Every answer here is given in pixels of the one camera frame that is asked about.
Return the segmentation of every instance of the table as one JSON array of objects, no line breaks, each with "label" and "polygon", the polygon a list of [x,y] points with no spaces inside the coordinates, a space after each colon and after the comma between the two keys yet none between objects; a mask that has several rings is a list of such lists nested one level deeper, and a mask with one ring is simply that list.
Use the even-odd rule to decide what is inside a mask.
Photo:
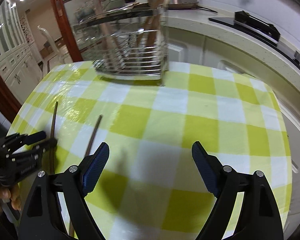
[{"label": "table", "polygon": [[[50,133],[58,101],[55,169],[63,172],[80,163],[103,114],[91,152],[105,141],[110,158],[85,199],[108,240],[195,239],[215,202],[192,160],[197,140],[238,172],[262,170],[284,225],[291,157],[271,88],[248,75],[177,62],[170,62],[164,84],[105,80],[90,61],[61,65],[31,93],[9,133]],[[234,231],[242,199],[238,194],[225,236]]]}]

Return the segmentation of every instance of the beige wall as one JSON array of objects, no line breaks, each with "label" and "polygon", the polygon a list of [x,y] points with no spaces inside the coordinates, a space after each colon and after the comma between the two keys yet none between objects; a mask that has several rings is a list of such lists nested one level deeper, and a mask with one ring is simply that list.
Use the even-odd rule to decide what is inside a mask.
[{"label": "beige wall", "polygon": [[46,3],[27,13],[30,29],[39,50],[44,48],[47,39],[38,30],[38,25],[45,28],[54,40],[61,37],[58,23],[50,3]]}]

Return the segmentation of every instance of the tablecloth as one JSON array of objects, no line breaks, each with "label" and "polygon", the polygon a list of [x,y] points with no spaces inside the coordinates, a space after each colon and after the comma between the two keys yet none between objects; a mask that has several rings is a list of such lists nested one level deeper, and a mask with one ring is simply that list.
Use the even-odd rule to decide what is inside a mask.
[{"label": "tablecloth", "polygon": [[[238,172],[262,170],[284,225],[291,158],[271,88],[251,76],[177,62],[170,62],[164,85],[102,79],[92,62],[61,65],[31,93],[9,133],[50,133],[58,101],[55,168],[63,172],[80,163],[104,116],[91,154],[105,141],[110,158],[85,200],[107,240],[195,239],[215,203],[192,160],[197,140]],[[225,236],[234,231],[242,198]]]}]

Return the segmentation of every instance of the blue gripper pad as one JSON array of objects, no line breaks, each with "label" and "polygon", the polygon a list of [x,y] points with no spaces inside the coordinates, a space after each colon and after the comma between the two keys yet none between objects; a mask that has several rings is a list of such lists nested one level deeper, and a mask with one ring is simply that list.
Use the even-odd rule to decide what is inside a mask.
[{"label": "blue gripper pad", "polygon": [[220,194],[220,189],[218,188],[218,178],[220,170],[218,169],[219,167],[222,168],[222,164],[220,163],[220,166],[218,165],[218,163],[216,163],[216,165],[213,165],[212,162],[215,160],[213,160],[212,157],[214,157],[218,161],[218,163],[220,163],[215,156],[207,154],[200,142],[195,142],[192,145],[192,158],[195,162],[195,165],[197,165],[203,182],[206,185],[207,190],[213,193],[215,197],[218,197]]},{"label": "blue gripper pad", "polygon": [[88,167],[86,167],[83,171],[82,193],[84,196],[93,191],[108,158],[109,146],[103,142],[96,150],[95,154],[91,156],[91,160],[87,163]]}]

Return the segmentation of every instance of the human hand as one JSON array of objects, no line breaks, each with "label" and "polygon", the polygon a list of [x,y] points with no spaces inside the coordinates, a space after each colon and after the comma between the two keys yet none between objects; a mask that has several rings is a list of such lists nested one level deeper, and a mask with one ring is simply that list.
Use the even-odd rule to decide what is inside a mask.
[{"label": "human hand", "polygon": [[18,184],[13,186],[10,190],[5,187],[0,187],[0,199],[10,199],[13,209],[21,210],[20,189]]}]

